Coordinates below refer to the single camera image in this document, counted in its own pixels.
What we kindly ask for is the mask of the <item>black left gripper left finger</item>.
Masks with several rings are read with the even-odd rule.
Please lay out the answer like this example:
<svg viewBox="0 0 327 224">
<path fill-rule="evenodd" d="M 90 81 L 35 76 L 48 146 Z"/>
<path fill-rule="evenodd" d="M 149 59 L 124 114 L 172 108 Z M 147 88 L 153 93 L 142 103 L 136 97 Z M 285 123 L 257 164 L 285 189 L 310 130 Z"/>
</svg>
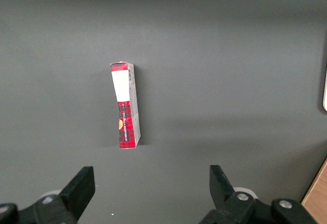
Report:
<svg viewBox="0 0 327 224">
<path fill-rule="evenodd" d="M 77 223 L 95 193 L 94 168 L 84 166 L 58 193 L 48 193 L 27 208 L 1 204 L 1 223 Z"/>
</svg>

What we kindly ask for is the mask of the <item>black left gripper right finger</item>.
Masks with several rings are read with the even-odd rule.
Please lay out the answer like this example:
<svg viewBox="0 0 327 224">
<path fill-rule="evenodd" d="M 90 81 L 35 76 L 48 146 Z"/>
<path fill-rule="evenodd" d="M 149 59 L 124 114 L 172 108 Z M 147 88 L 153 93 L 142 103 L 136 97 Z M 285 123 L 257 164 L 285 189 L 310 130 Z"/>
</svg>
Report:
<svg viewBox="0 0 327 224">
<path fill-rule="evenodd" d="M 267 205 L 245 191 L 235 191 L 219 165 L 209 168 L 209 190 L 215 209 L 200 223 L 316 223 L 295 200 L 276 198 Z"/>
</svg>

